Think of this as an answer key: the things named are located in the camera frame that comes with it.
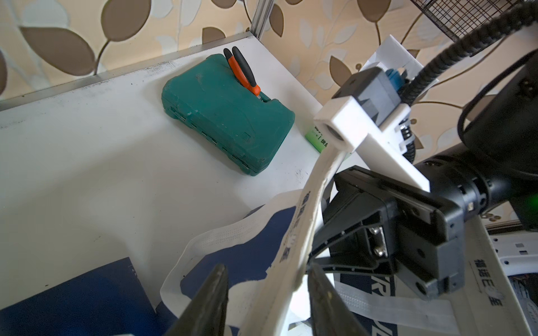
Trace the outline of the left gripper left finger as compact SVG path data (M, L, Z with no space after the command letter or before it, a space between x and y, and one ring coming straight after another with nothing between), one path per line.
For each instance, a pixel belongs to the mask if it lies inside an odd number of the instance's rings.
M224 335L227 305L228 270L217 264L165 335Z

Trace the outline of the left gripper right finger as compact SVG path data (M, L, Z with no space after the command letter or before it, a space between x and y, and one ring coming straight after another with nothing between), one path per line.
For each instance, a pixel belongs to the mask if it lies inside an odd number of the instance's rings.
M313 335L369 335L318 264L308 269L308 292Z

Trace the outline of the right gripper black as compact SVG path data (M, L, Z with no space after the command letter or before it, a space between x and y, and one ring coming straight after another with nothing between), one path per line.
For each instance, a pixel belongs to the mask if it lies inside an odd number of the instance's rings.
M337 194L323 213L308 262L326 273L421 283L427 299L465 285L462 209L358 166L333 178Z

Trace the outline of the white receipt paper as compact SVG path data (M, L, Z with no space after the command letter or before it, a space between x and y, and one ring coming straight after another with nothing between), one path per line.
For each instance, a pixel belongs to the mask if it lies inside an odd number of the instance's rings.
M312 251L325 188L340 167L346 152L330 144L322 151L301 196L275 261L263 282L253 308L240 327L240 335L279 335L293 293L300 288Z

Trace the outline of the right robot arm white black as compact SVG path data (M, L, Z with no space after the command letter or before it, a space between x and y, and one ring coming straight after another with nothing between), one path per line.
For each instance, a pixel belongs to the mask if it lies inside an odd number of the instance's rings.
M458 120L461 142L417 165L398 156L335 176L309 262L327 273L397 275L431 300L465 284L465 223L511 203L537 229L537 53L504 70Z

